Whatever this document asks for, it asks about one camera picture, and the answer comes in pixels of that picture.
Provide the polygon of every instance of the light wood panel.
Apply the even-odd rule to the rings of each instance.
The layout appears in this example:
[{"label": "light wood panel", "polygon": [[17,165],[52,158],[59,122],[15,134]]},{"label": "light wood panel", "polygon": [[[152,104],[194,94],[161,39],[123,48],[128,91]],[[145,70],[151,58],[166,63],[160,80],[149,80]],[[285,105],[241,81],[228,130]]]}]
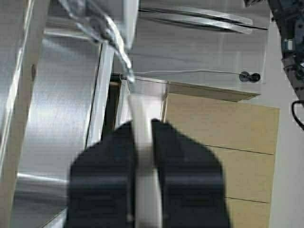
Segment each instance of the light wood panel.
[{"label": "light wood panel", "polygon": [[212,146],[274,154],[277,108],[168,94],[166,120]]},{"label": "light wood panel", "polygon": [[209,147],[222,162],[226,196],[270,202],[274,156],[256,152]]},{"label": "light wood panel", "polygon": [[226,199],[233,228],[268,228],[270,204]]}]

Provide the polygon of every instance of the drawer front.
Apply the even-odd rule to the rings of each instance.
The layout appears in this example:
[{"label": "drawer front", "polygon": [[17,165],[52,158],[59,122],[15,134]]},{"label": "drawer front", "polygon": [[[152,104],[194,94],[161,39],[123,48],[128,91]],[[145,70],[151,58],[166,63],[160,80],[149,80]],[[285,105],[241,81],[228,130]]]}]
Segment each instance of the drawer front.
[{"label": "drawer front", "polygon": [[209,147],[222,162],[226,180],[226,197],[271,201],[274,156]]},{"label": "drawer front", "polygon": [[[260,84],[242,83],[243,71],[263,77],[268,31],[251,34],[184,28],[139,17],[130,58],[135,72],[207,69],[225,73],[150,72],[146,77],[181,83],[260,92]],[[114,72],[122,72],[114,64]]]},{"label": "drawer front", "polygon": [[268,228],[270,204],[226,199],[233,228]]},{"label": "drawer front", "polygon": [[211,146],[274,154],[277,108],[169,94],[166,120]]}]

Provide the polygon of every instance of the white wall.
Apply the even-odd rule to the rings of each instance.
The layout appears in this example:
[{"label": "white wall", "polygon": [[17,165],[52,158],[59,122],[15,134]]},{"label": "white wall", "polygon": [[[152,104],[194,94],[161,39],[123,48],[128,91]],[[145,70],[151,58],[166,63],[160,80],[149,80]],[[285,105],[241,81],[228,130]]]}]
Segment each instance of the white wall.
[{"label": "white wall", "polygon": [[[250,103],[279,107],[280,121],[270,228],[304,227],[304,132],[293,121],[290,104],[296,100],[281,64],[281,45],[275,23],[270,25],[266,53],[266,81],[262,95]],[[297,109],[304,119],[304,109]]]}]

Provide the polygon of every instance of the stainless steel surface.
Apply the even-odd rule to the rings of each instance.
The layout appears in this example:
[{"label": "stainless steel surface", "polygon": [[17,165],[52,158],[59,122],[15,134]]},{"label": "stainless steel surface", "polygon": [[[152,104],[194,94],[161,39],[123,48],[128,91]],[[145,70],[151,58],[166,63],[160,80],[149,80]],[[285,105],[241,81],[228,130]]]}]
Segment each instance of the stainless steel surface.
[{"label": "stainless steel surface", "polygon": [[69,17],[92,40],[112,46],[123,66],[127,80],[132,84],[134,82],[132,63],[126,53],[125,42],[119,28],[112,18],[94,0],[77,5],[73,5],[70,0],[58,1],[68,12]]},{"label": "stainless steel surface", "polygon": [[[143,0],[142,3],[193,7],[242,16],[259,28],[268,28],[270,10],[261,3],[245,8],[243,0]],[[219,30],[182,28],[142,18],[137,21],[137,33],[130,57],[134,72],[212,69],[227,72],[259,73],[258,83],[241,83],[239,76],[228,73],[147,73],[145,77],[169,80],[214,88],[260,93],[265,78],[264,60],[268,31],[251,28],[252,33],[241,34]],[[114,72],[122,72],[114,61]]]},{"label": "stainless steel surface", "polygon": [[198,17],[212,17],[217,20],[228,20],[230,22],[236,22],[240,24],[253,25],[253,21],[249,18],[240,17],[238,15],[217,12],[208,9],[198,9],[193,7],[186,6],[174,6],[174,5],[160,5],[160,4],[146,4],[142,3],[140,10],[148,11],[148,12],[164,12],[164,13],[181,13],[187,14],[190,16],[198,16]]},{"label": "stainless steel surface", "polygon": [[46,27],[44,29],[44,34],[47,36],[55,37],[72,37],[87,40],[90,39],[85,33],[77,28],[72,20],[62,17],[49,16],[47,19]]},{"label": "stainless steel surface", "polygon": [[150,13],[150,12],[141,12],[141,18],[163,21],[180,26],[194,27],[196,29],[211,27],[213,29],[218,28],[220,31],[229,30],[243,34],[252,33],[252,29],[250,28],[231,24],[228,22],[208,19],[208,18],[199,18],[193,16],[184,16],[184,15],[168,14],[168,13]]},{"label": "stainless steel surface", "polygon": [[49,1],[0,1],[0,227],[10,226],[16,173]]},{"label": "stainless steel surface", "polygon": [[251,19],[258,28],[268,28],[270,9],[267,1],[245,7],[244,0],[141,0],[142,4],[171,5],[176,7],[191,7],[212,10]]},{"label": "stainless steel surface", "polygon": [[66,210],[62,211],[54,219],[47,223],[43,228],[63,228],[64,222],[67,217],[66,212]]},{"label": "stainless steel surface", "polygon": [[68,169],[86,146],[100,49],[83,39],[43,39],[19,164],[14,228],[40,228],[66,206]]},{"label": "stainless steel surface", "polygon": [[105,107],[107,104],[108,90],[111,80],[111,71],[114,57],[114,50],[111,46],[103,44],[97,83],[94,95],[94,103],[91,113],[91,121],[88,131],[87,146],[100,141],[104,125]]}]

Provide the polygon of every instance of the appliance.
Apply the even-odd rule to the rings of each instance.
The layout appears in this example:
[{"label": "appliance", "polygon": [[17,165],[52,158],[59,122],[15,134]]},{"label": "appliance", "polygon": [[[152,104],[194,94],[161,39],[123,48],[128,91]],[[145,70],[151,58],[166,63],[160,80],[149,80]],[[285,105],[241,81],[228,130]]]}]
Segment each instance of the appliance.
[{"label": "appliance", "polygon": [[[161,80],[259,93],[265,78],[269,23],[266,2],[245,7],[243,0],[142,0],[130,51],[134,72]],[[189,69],[207,71],[184,72]],[[262,80],[243,82],[239,74],[244,71],[259,74]],[[117,61],[114,72],[122,72]]]}]

